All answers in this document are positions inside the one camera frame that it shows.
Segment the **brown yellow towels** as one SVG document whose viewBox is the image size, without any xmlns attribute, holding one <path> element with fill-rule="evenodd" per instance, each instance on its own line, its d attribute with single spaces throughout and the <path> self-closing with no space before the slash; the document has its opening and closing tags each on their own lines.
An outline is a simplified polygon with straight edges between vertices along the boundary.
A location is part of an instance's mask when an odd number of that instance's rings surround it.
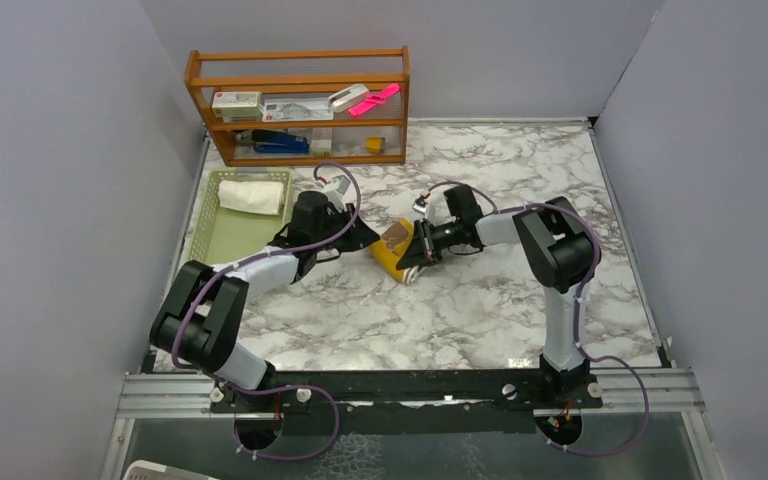
<svg viewBox="0 0 768 480">
<path fill-rule="evenodd" d="M 410 285 L 419 275 L 420 268 L 398 267 L 398 262 L 407 253 L 413 239 L 413 224 L 406 218 L 401 218 L 391 224 L 378 241 L 374 242 L 369 251 L 375 261 L 395 281 Z"/>
</svg>

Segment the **white towel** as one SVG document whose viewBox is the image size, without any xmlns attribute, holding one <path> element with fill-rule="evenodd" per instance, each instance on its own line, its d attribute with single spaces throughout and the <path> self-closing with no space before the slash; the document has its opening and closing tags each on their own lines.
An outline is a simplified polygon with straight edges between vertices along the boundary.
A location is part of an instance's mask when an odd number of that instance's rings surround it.
<svg viewBox="0 0 768 480">
<path fill-rule="evenodd" d="M 276 181 L 221 180 L 217 195 L 222 208 L 256 215 L 278 215 L 285 193 L 285 185 Z"/>
</svg>

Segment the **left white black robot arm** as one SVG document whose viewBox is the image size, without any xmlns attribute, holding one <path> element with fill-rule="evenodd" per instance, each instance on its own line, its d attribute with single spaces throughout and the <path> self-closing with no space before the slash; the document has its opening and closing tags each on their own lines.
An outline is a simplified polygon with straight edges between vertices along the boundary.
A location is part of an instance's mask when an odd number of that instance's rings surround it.
<svg viewBox="0 0 768 480">
<path fill-rule="evenodd" d="M 259 252 L 225 266 L 186 262 L 151 326 L 149 341 L 181 367 L 235 385 L 245 407 L 262 410 L 273 401 L 275 386 L 268 376 L 274 368 L 238 342 L 247 301 L 301 280 L 322 251 L 356 252 L 379 238 L 354 204 L 336 194 L 304 191 L 289 222 Z"/>
</svg>

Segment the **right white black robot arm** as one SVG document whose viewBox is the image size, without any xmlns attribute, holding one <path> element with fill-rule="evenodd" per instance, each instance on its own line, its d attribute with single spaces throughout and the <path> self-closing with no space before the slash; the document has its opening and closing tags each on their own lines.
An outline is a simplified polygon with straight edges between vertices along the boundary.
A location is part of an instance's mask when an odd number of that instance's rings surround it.
<svg viewBox="0 0 768 480">
<path fill-rule="evenodd" d="M 411 239 L 397 248 L 396 269 L 438 264 L 443 251 L 454 246 L 481 252 L 494 245 L 520 245 L 546 303 L 537 393 L 549 406 L 564 405 L 590 373 L 590 360 L 582 350 L 582 316 L 588 283 L 601 261 L 595 233 L 564 196 L 488 214 L 466 184 L 455 184 L 444 197 L 453 220 L 443 224 L 416 220 Z"/>
</svg>

